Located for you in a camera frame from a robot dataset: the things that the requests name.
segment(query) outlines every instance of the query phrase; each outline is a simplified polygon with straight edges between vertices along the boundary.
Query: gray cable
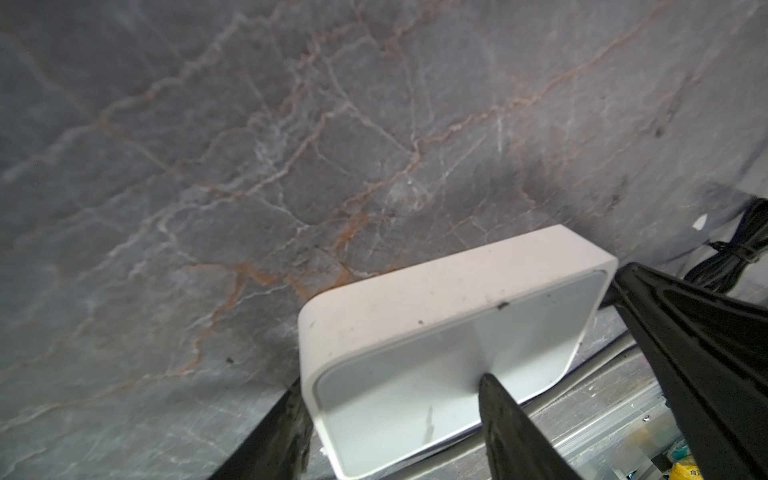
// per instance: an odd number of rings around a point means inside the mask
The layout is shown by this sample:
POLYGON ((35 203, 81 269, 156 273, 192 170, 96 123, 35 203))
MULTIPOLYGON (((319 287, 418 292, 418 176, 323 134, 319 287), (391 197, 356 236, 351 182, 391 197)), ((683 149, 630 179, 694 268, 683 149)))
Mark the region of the gray cable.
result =
MULTIPOLYGON (((586 380, 587 377, 596 373, 602 367, 614 368, 616 362, 612 362, 618 355, 626 349, 635 345, 635 341, 629 332, 622 333, 613 342, 605 346, 600 352, 593 355, 589 360, 582 363, 579 367, 568 373, 560 382, 557 382, 552 388, 532 399, 523 405, 523 411, 528 416, 540 412, 545 407, 552 404, 555 400, 563 396, 566 392, 573 389, 576 385, 586 380)), ((623 356, 621 362, 634 359, 640 354, 640 349, 636 352, 623 356)), ((412 480, 422 477, 438 468, 442 468, 456 460, 477 452, 485 447, 485 439, 480 431, 472 433, 466 439, 449 446, 445 450, 434 454, 431 457, 424 458, 420 462, 401 468, 397 472, 381 478, 381 480, 412 480)))

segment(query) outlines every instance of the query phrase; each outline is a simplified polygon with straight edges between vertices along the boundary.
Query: yellow package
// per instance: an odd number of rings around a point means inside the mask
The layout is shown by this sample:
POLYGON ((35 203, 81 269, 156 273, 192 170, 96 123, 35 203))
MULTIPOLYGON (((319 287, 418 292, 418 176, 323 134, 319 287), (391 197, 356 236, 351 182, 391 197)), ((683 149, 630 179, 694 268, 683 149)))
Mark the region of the yellow package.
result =
POLYGON ((699 465, 696 465, 694 457, 687 456, 681 458, 670 470, 670 480, 701 480, 701 471, 699 465))

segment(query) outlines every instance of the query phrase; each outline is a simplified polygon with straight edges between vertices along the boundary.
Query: white paint fragment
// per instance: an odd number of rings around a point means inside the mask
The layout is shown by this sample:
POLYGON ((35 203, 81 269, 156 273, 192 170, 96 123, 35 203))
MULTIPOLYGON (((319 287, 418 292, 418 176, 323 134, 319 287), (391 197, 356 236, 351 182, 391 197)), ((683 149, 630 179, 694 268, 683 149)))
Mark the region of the white paint fragment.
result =
POLYGON ((702 215, 701 217, 698 217, 696 221, 694 222, 694 228, 696 230, 701 230, 704 228, 704 225, 707 224, 707 214, 702 215))

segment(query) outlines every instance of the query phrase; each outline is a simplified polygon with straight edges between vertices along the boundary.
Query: white plastic casing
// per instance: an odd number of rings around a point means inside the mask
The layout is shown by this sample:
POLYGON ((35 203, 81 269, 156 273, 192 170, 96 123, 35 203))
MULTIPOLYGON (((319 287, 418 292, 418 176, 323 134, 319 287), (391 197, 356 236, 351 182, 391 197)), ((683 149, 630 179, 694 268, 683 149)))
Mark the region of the white plastic casing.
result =
POLYGON ((485 372, 518 402, 549 389, 616 267, 556 225, 311 299, 303 398, 336 475, 370 475, 479 424, 485 372))

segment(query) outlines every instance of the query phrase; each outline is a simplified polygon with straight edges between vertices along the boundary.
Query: white rectangular device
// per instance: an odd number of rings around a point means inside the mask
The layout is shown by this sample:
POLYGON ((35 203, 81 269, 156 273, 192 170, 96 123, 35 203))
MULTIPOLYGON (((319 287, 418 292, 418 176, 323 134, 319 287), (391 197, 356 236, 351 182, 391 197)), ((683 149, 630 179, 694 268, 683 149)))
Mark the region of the white rectangular device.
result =
POLYGON ((329 290, 299 314, 303 398, 334 472, 361 478, 567 372, 617 268, 562 225, 329 290))

